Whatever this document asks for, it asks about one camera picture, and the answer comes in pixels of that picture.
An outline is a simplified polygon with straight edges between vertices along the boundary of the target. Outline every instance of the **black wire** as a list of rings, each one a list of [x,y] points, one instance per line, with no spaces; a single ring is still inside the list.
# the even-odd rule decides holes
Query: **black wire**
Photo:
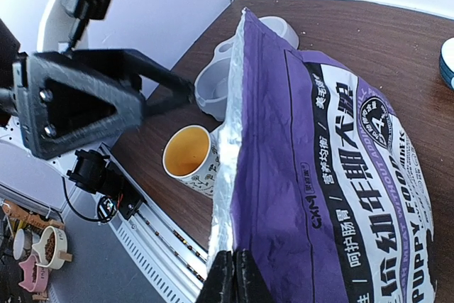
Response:
[[[66,199],[66,202],[68,203],[68,206],[70,207],[70,209],[74,212],[74,214],[76,214],[76,216],[78,216],[79,218],[81,219],[84,219],[86,221],[90,221],[92,223],[107,223],[109,222],[109,220],[111,220],[115,214],[115,210],[111,210],[111,212],[109,213],[108,216],[106,216],[105,218],[100,218],[100,219],[93,219],[93,218],[89,218],[88,216],[84,216],[82,214],[80,214],[71,204],[70,202],[70,198],[68,197],[68,193],[67,193],[67,190],[66,190],[66,182],[65,182],[65,178],[62,177],[62,180],[63,180],[63,192],[65,193],[65,199]]]
[[[62,215],[57,211],[56,209],[51,209],[52,212],[56,213],[58,215],[58,219],[64,223]]]
[[[87,13],[90,9],[90,4],[87,1],[84,1],[84,5],[82,7],[82,12],[78,18],[75,19],[74,23],[72,24],[71,31],[69,34],[70,41],[68,42],[67,49],[65,53],[70,53],[73,48],[76,47],[77,42],[79,42],[80,38],[82,38],[85,28],[88,25],[89,18],[87,18]]]

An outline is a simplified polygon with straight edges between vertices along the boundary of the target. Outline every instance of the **bolt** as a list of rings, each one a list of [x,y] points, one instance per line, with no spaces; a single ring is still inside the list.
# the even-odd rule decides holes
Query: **bolt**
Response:
[[[49,124],[49,126],[44,127],[45,134],[50,138],[54,138],[57,136],[57,129],[53,124]]]
[[[43,102],[49,103],[54,99],[54,94],[49,89],[40,91],[40,98]]]

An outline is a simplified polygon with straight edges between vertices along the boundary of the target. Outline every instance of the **white plastic container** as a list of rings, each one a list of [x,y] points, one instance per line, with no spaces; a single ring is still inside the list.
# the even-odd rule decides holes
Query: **white plastic container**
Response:
[[[282,18],[262,17],[260,20],[293,48],[298,48],[299,38],[294,29]],[[200,110],[212,115],[217,121],[226,117],[228,73],[234,37],[219,43],[214,49],[211,62],[200,72],[195,82],[196,102]]]

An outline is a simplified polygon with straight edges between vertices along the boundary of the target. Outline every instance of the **ceramic cup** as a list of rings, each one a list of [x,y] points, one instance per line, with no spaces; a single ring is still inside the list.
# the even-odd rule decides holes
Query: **ceramic cup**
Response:
[[[213,197],[219,168],[216,131],[187,126],[169,140],[162,155],[165,172],[191,189]]]

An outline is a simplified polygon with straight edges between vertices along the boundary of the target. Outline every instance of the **dark wood surface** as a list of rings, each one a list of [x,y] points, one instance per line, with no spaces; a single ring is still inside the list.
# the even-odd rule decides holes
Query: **dark wood surface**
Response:
[[[178,62],[195,79],[214,47],[232,36],[247,6],[257,16],[281,16],[300,37],[300,50],[321,50],[347,65],[391,101],[413,142],[431,195],[438,270],[437,302],[452,302],[454,287],[454,92],[444,85],[438,56],[454,35],[454,21],[361,1],[235,0]],[[151,118],[127,132],[114,155],[145,191],[200,244],[207,246],[211,202],[162,169],[162,149],[179,128],[217,123],[196,106]]]

